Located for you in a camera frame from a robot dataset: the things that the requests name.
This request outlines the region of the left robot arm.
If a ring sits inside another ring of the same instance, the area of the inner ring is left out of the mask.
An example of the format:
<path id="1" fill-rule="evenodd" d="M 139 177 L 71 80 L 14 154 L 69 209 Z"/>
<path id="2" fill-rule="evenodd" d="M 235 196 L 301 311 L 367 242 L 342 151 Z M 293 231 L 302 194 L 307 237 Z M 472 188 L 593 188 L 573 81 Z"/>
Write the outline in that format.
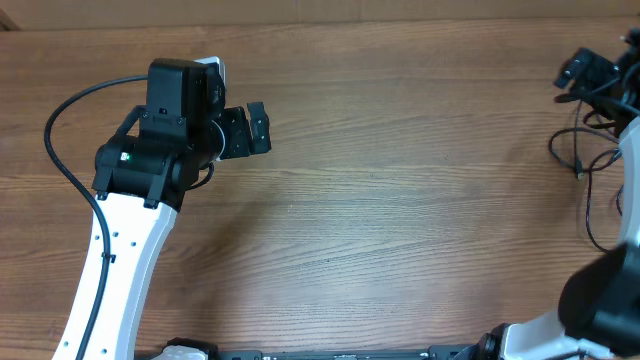
<path id="1" fill-rule="evenodd" d="M 186 193 L 211 180 L 216 162 L 271 149 L 263 103 L 227 107 L 220 58 L 158 58 L 141 79 L 146 102 L 97 150 L 90 187 L 56 155 L 52 127 L 71 104 L 114 83 L 73 95 L 45 125 L 49 157 L 93 211 L 87 257 L 57 359 L 134 358 L 154 268 Z"/>

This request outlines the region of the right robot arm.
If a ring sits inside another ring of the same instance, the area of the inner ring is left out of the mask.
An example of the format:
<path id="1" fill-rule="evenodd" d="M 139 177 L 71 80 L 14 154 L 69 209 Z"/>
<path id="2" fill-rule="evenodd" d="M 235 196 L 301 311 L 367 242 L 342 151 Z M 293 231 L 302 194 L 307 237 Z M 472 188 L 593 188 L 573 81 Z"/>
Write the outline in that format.
<path id="1" fill-rule="evenodd" d="M 592 176 L 616 160 L 624 180 L 615 199 L 621 215 L 617 244 L 566 282 L 556 309 L 526 323 L 502 324 L 460 359 L 613 359 L 639 354 L 639 31 L 623 36 L 627 50 L 611 61 L 578 49 L 554 81 L 557 103 L 591 110 L 570 133 L 603 137 L 615 148 L 574 173 Z"/>

